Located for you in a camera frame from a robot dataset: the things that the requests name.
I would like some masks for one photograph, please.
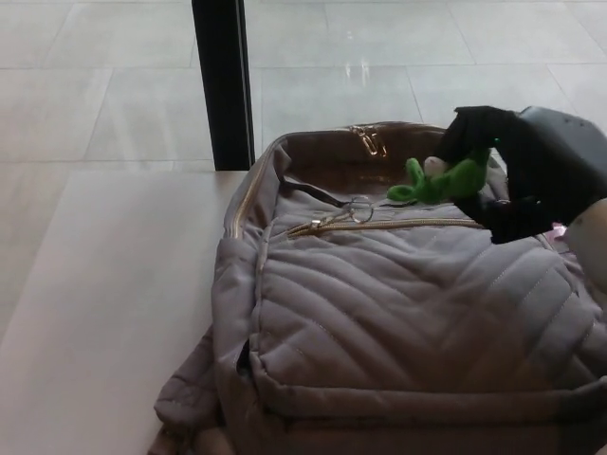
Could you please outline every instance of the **tiled floor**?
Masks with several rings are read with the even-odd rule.
[[[607,1],[246,0],[256,148],[539,104],[607,129]],[[212,169],[187,0],[0,0],[0,338],[74,169]]]

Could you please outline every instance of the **black pole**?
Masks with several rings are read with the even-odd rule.
[[[243,0],[193,0],[212,155],[217,171],[255,162]]]

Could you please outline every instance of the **white table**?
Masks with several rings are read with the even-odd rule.
[[[0,346],[0,454],[146,452],[243,175],[72,175]]]

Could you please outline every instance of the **green plush toy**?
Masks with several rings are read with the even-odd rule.
[[[489,154],[489,149],[475,150],[450,168],[442,159],[430,156],[424,162],[424,170],[419,161],[410,158],[406,168],[413,185],[391,187],[388,198],[433,205],[449,199],[472,196],[485,186]]]

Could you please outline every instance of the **gold zipper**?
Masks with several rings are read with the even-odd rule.
[[[401,122],[384,122],[384,123],[378,123],[377,126],[387,126],[387,125],[391,125],[391,124],[401,124]],[[428,125],[410,124],[410,126],[420,126],[425,130],[435,129],[437,131],[444,131],[440,127],[431,127]],[[386,149],[386,146],[385,146],[383,140],[379,136],[376,126],[354,125],[354,126],[350,126],[347,128],[335,128],[335,129],[327,130],[327,131],[333,131],[333,132],[349,131],[360,137],[365,149],[371,156],[379,155],[381,157],[386,157],[388,155],[388,150]],[[283,139],[283,136],[278,137],[276,140],[274,140],[269,145],[269,147],[267,149],[273,150],[274,145],[282,139]],[[260,165],[259,169],[257,170],[257,173],[253,176],[253,179],[247,188],[247,192],[245,193],[245,196],[243,197],[242,202],[236,209],[236,213],[234,213],[234,218],[232,219],[231,224],[230,224],[230,230],[227,232],[227,234],[230,237],[239,239],[242,235],[242,232],[240,229],[240,224],[241,224],[242,218],[244,216],[246,216],[246,214],[248,213],[248,207],[249,207],[250,201],[251,201],[253,195],[257,193],[257,189],[259,188],[259,183],[261,181],[261,177],[262,177],[262,175],[264,175],[264,171],[266,170],[266,166],[269,161],[270,155],[273,155],[273,154],[266,153],[266,154],[263,154],[262,157],[260,158],[261,160],[263,160],[263,162]]]
[[[273,150],[274,144],[276,142],[278,142],[280,139],[281,139],[281,137],[274,140],[267,149]],[[245,216],[248,212],[248,205],[250,203],[250,200],[252,199],[253,195],[257,193],[259,183],[262,180],[261,177],[265,173],[266,166],[267,166],[267,163],[269,162],[269,157],[271,155],[273,155],[273,153],[267,153],[267,154],[262,155],[262,157],[261,157],[262,163],[259,165],[259,169],[253,176],[253,179],[251,180],[250,185],[248,185],[247,192],[245,193],[245,196],[243,197],[242,202],[236,209],[236,213],[234,213],[234,218],[231,220],[230,232],[229,232],[230,237],[233,237],[234,239],[239,239],[242,234],[241,229],[240,229],[240,222],[241,222],[243,216]]]
[[[382,158],[388,156],[386,145],[375,126],[354,125],[350,127],[350,131],[360,137],[362,145],[367,149],[370,156],[380,156]]]
[[[473,220],[459,218],[412,218],[400,221],[374,221],[368,223],[328,223],[321,224],[318,221],[297,226],[286,232],[288,238],[302,237],[304,235],[318,235],[333,230],[373,230],[373,229],[400,229],[400,228],[422,228],[425,226],[459,226],[462,228],[483,229]]]

